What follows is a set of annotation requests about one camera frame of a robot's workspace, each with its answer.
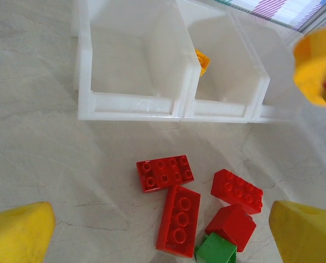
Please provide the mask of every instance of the storage bin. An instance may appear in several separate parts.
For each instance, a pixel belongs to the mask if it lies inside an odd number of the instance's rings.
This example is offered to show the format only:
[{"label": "storage bin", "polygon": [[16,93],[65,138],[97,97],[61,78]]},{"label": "storage bin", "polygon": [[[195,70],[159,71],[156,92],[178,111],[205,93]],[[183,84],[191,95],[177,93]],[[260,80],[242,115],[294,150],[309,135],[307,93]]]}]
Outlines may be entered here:
[{"label": "storage bin", "polygon": [[233,16],[194,1],[178,0],[194,47],[210,58],[189,90],[183,121],[248,122],[269,77]]},{"label": "storage bin", "polygon": [[267,90],[259,95],[251,122],[289,121],[295,118],[305,99],[293,82],[294,57],[278,33],[247,19],[240,20],[266,72]]},{"label": "storage bin", "polygon": [[75,0],[78,118],[178,121],[201,67],[175,1]]}]

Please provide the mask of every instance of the white marble surface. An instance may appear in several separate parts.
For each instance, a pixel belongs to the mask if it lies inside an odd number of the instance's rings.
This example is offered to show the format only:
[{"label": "white marble surface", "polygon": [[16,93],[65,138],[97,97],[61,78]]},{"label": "white marble surface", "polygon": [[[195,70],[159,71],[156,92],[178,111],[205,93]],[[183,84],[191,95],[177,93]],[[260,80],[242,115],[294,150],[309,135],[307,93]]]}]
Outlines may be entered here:
[{"label": "white marble surface", "polygon": [[155,250],[166,191],[144,195],[137,161],[187,154],[202,194],[197,240],[224,204],[227,168],[264,189],[238,262],[281,262],[268,227],[277,199],[326,209],[326,109],[289,124],[82,122],[72,91],[71,0],[0,0],[0,211],[50,201],[45,262],[193,262]]}]

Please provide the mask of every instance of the toy brick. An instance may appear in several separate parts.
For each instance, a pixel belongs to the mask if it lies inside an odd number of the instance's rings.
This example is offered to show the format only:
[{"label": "toy brick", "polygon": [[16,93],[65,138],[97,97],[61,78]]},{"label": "toy brick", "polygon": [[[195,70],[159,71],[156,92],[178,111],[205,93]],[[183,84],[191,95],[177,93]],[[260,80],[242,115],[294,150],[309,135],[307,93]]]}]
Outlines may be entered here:
[{"label": "toy brick", "polygon": [[136,166],[144,193],[155,192],[194,180],[185,155],[137,162]]},{"label": "toy brick", "polygon": [[252,236],[256,224],[246,214],[239,204],[229,205],[221,208],[205,232],[210,235],[216,233],[227,241],[237,246],[237,251],[242,252]]},{"label": "toy brick", "polygon": [[192,258],[201,195],[180,185],[169,188],[156,248]]},{"label": "toy brick", "polygon": [[216,233],[206,236],[196,247],[197,263],[236,263],[237,247]]},{"label": "toy brick", "polygon": [[202,52],[200,52],[198,49],[196,49],[196,54],[198,61],[202,67],[200,77],[206,72],[209,64],[210,64],[210,58],[208,58],[206,55],[204,55]]},{"label": "toy brick", "polygon": [[215,173],[211,194],[229,204],[240,204],[249,215],[261,212],[262,189],[228,170]]}]

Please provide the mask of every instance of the yellow foam pad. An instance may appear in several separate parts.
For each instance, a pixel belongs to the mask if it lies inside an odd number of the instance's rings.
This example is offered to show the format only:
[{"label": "yellow foam pad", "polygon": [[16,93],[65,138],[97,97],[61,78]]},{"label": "yellow foam pad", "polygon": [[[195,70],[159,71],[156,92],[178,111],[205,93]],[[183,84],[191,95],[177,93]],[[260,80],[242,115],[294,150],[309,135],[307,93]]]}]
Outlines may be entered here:
[{"label": "yellow foam pad", "polygon": [[48,202],[0,212],[0,263],[43,262],[54,227]]},{"label": "yellow foam pad", "polygon": [[326,263],[326,210],[275,201],[268,221],[284,263]]}]

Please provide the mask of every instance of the red lego brick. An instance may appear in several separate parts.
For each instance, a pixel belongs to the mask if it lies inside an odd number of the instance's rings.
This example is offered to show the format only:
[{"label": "red lego brick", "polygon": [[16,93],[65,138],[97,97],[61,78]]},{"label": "red lego brick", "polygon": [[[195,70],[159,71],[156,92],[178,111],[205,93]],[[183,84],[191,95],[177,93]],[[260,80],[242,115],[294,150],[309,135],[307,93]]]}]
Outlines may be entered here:
[{"label": "red lego brick", "polygon": [[240,204],[249,215],[261,212],[262,189],[259,189],[228,170],[215,173],[211,194],[229,203]]},{"label": "red lego brick", "polygon": [[186,258],[195,250],[201,195],[180,185],[169,188],[156,248]]},{"label": "red lego brick", "polygon": [[239,204],[221,208],[205,232],[210,235],[216,233],[227,241],[237,246],[237,251],[242,252],[256,228],[253,219],[246,214]]},{"label": "red lego brick", "polygon": [[155,192],[194,180],[185,155],[138,162],[136,166],[144,193]]}]

